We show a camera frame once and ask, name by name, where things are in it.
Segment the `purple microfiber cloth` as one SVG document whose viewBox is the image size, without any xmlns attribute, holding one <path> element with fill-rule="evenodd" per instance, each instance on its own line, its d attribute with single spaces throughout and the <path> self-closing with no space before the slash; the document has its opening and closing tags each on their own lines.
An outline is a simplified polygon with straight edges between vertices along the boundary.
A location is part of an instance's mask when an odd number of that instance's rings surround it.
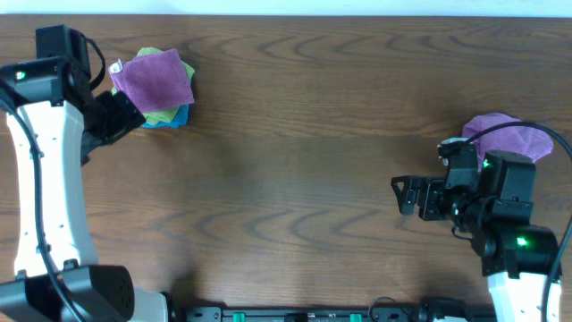
<svg viewBox="0 0 572 322">
<path fill-rule="evenodd" d="M 194 97 L 190 78 L 176 49 L 139 55 L 108 67 L 114 87 L 141 113 L 190 105 Z"/>
</svg>

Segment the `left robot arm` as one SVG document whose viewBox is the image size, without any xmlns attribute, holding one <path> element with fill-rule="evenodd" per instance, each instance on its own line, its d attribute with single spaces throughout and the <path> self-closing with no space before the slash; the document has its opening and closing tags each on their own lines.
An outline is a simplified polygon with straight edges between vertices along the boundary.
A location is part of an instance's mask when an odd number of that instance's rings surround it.
<svg viewBox="0 0 572 322">
<path fill-rule="evenodd" d="M 102 265 L 91 240 L 81 168 L 89 153 L 143 122 L 124 95 L 94 96 L 83 59 L 55 54 L 1 70 L 1 106 L 15 148 L 20 240 L 1 311 L 16 321 L 168 321 L 161 292 Z"/>
</svg>

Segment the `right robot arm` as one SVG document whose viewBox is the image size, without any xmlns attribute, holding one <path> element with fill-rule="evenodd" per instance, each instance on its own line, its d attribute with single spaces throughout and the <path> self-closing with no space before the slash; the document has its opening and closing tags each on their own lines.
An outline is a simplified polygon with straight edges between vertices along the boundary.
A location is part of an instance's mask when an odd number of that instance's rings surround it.
<svg viewBox="0 0 572 322">
<path fill-rule="evenodd" d="M 391 179 L 400 213 L 450 220 L 480 258 L 499 321 L 559 318 L 559 251 L 555 234 L 532 225 L 533 174 L 471 174 Z"/>
</svg>

